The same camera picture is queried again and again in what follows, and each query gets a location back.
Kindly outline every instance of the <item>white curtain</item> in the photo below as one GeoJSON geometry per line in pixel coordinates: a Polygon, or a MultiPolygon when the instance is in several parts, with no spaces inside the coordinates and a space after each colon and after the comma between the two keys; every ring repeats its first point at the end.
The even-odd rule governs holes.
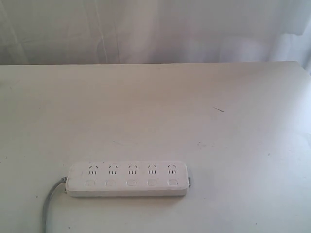
{"type": "Polygon", "coordinates": [[[0,0],[0,64],[298,61],[310,0],[0,0]]]}

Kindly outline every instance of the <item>white power strip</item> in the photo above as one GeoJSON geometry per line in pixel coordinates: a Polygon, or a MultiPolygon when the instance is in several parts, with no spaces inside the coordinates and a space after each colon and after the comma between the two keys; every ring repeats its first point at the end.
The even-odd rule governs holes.
{"type": "Polygon", "coordinates": [[[79,162],[66,181],[73,197],[182,196],[188,187],[180,161],[79,162]]]}

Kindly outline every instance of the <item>gray cable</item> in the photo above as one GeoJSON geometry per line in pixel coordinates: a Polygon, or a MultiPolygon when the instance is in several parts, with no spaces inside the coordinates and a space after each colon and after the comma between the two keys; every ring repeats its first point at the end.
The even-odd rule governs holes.
{"type": "Polygon", "coordinates": [[[42,210],[42,233],[47,232],[47,217],[48,217],[48,209],[49,209],[49,204],[52,199],[53,192],[55,189],[62,183],[66,183],[67,177],[61,178],[54,186],[50,189],[47,197],[45,198],[44,204],[43,204],[43,210],[42,210]]]}

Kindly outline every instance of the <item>electrical outlet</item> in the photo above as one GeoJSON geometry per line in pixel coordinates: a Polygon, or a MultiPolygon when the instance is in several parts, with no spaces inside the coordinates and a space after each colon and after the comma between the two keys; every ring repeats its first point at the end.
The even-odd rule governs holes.
{"type": "Polygon", "coordinates": [[[181,196],[188,186],[187,167],[180,161],[79,162],[66,181],[73,197],[181,196]]]}

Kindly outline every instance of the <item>table surface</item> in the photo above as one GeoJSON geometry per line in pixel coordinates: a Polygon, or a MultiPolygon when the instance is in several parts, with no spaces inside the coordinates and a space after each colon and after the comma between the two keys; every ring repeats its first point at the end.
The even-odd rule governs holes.
{"type": "Polygon", "coordinates": [[[309,233],[311,78],[296,62],[0,67],[0,232],[39,232],[76,161],[182,160],[182,198],[58,191],[50,233],[309,233]]]}

